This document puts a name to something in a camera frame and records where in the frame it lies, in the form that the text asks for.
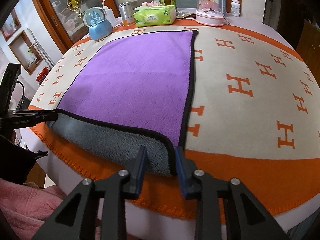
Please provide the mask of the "purple and grey towel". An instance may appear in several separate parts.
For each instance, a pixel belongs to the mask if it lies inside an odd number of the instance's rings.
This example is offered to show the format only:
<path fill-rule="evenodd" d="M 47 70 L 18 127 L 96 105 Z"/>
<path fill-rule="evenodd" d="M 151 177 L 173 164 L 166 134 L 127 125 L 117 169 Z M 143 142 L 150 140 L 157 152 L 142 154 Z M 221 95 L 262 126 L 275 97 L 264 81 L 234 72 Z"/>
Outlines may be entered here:
<path fill-rule="evenodd" d="M 175 174 L 195 86 L 198 31 L 156 31 L 102 46 L 66 90 L 48 128 L 115 164 L 148 153 L 148 171 Z"/>

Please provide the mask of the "pink fleece clothing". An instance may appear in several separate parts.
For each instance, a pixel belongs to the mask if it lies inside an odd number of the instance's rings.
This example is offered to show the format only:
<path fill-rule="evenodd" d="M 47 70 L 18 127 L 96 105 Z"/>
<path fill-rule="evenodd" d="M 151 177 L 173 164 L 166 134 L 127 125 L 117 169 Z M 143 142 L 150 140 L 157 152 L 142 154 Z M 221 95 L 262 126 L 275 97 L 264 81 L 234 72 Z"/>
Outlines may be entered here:
<path fill-rule="evenodd" d="M 1 211 L 19 239 L 32 239 L 65 196 L 57 186 L 40 189 L 1 180 Z"/>

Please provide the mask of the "red lidded jar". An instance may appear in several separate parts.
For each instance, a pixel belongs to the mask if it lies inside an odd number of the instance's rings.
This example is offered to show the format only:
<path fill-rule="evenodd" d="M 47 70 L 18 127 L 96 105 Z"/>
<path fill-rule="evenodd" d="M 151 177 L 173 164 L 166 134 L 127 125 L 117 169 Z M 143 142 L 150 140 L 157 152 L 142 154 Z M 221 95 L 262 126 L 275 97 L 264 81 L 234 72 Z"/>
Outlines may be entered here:
<path fill-rule="evenodd" d="M 41 85 L 41 83 L 43 83 L 48 73 L 49 73 L 49 68 L 44 67 L 43 70 L 41 70 L 41 72 L 37 75 L 36 82 L 39 84 L 39 86 Z"/>

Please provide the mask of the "blue castle snow globe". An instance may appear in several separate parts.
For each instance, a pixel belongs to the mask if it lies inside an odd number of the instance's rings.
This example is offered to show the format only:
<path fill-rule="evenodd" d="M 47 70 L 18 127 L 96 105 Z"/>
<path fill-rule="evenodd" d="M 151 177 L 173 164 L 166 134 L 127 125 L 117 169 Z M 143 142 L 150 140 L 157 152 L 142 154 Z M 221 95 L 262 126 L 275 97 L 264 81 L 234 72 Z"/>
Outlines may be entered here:
<path fill-rule="evenodd" d="M 88 28 L 90 38 L 94 41 L 105 38 L 113 32 L 112 24 L 107 19 L 107 12 L 102 7 L 92 7 L 86 10 L 83 23 Z"/>

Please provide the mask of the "white gooseneck lamp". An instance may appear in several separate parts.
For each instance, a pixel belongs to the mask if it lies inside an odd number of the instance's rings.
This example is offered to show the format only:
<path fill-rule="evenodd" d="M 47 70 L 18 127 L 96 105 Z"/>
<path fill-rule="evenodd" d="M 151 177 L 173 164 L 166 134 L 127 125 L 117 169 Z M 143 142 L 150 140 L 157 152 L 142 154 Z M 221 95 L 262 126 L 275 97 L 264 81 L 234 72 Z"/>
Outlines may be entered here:
<path fill-rule="evenodd" d="M 115 27 L 117 25 L 116 18 L 114 16 L 113 10 L 105 4 L 106 1 L 107 0 L 102 1 L 103 9 L 106 13 L 106 19 L 111 23 L 112 27 Z"/>

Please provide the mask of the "silver orange drink can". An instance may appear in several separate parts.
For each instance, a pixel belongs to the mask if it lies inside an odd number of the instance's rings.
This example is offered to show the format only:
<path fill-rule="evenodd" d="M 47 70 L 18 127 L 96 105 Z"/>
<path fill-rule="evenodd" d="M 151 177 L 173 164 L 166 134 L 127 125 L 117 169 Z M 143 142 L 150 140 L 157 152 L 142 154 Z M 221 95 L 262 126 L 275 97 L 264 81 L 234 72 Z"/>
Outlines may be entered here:
<path fill-rule="evenodd" d="M 119 5 L 119 12 L 124 25 L 132 25 L 135 23 L 135 18 L 133 16 L 133 9 L 129 2 L 121 3 Z"/>

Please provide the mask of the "green tissue pack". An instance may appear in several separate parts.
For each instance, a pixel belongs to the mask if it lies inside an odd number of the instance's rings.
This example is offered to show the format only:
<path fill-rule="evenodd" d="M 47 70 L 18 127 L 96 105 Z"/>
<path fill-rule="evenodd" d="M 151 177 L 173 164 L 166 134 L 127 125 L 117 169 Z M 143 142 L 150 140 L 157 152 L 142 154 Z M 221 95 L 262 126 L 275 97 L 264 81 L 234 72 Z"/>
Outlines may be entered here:
<path fill-rule="evenodd" d="M 141 7 L 133 16 L 137 27 L 171 25 L 176 20 L 176 7 L 174 5 Z"/>

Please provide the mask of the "pink flower ornament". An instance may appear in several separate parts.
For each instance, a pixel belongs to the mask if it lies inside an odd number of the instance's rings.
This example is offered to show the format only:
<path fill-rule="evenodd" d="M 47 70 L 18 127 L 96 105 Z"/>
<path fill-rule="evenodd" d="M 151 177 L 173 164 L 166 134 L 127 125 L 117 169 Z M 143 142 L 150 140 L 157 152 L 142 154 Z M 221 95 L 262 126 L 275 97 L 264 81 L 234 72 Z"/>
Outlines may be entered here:
<path fill-rule="evenodd" d="M 159 3 L 157 1 L 142 3 L 142 7 L 157 7 L 157 6 L 159 6 Z"/>

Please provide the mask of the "pink glass dome music box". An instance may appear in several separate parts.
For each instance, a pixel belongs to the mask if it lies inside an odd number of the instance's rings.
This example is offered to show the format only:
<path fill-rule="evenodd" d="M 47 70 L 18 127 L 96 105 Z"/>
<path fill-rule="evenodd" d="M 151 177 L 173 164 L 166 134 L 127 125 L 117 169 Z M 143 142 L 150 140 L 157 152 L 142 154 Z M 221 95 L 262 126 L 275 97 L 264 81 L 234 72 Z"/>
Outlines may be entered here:
<path fill-rule="evenodd" d="M 197 9 L 195 20 L 197 23 L 211 27 L 224 25 L 226 0 L 196 0 Z"/>

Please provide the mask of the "white pill bottle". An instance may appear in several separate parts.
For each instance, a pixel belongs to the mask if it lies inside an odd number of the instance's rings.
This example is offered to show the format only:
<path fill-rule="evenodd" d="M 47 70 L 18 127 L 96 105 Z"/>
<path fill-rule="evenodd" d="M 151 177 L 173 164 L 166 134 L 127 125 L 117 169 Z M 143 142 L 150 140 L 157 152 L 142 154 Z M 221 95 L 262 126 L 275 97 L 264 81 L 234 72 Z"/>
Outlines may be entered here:
<path fill-rule="evenodd" d="M 231 1 L 231 15 L 235 17 L 240 16 L 240 10 L 241 10 L 241 5 L 239 0 L 232 0 Z"/>

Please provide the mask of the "pill blister pack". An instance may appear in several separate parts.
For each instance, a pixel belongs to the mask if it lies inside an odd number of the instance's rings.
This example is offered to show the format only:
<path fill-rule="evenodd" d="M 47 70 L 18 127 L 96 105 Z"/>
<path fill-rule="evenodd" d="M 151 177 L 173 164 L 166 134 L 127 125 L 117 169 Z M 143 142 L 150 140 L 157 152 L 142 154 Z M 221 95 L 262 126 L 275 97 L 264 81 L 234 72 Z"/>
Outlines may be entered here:
<path fill-rule="evenodd" d="M 191 15 L 193 15 L 192 12 L 185 12 L 185 11 L 177 11 L 176 12 L 176 18 L 178 18 L 178 19 L 184 19 L 184 18 L 187 18 Z"/>

